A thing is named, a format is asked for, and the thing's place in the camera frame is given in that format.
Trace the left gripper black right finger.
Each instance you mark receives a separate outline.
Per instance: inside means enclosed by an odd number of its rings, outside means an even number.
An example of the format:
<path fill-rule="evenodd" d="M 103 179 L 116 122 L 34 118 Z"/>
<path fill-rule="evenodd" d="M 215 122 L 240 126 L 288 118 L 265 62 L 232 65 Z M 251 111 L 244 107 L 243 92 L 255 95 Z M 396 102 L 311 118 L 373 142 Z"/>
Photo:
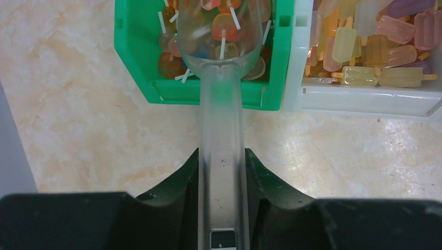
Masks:
<path fill-rule="evenodd" d="M 441 249 L 441 202 L 313 198 L 245 158 L 252 249 Z"/>

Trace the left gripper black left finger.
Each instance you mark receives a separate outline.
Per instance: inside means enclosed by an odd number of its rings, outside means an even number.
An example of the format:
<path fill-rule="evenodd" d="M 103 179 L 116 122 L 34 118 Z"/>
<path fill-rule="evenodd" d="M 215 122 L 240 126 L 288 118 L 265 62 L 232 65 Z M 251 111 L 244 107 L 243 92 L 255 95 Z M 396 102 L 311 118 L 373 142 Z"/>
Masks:
<path fill-rule="evenodd" d="M 197 249 L 195 151 L 173 174 L 126 192 L 28 193 L 1 199 L 1 249 Z"/>

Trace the clear plastic scoop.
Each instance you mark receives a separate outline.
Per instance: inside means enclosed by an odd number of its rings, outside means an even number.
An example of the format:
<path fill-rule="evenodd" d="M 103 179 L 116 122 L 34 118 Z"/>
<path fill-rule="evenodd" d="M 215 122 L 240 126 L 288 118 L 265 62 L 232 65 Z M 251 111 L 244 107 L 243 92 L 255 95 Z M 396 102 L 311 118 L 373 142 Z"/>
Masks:
<path fill-rule="evenodd" d="M 178 47 L 200 79 L 198 249 L 249 249 L 241 80 L 260 56 L 258 1 L 181 1 Z"/>

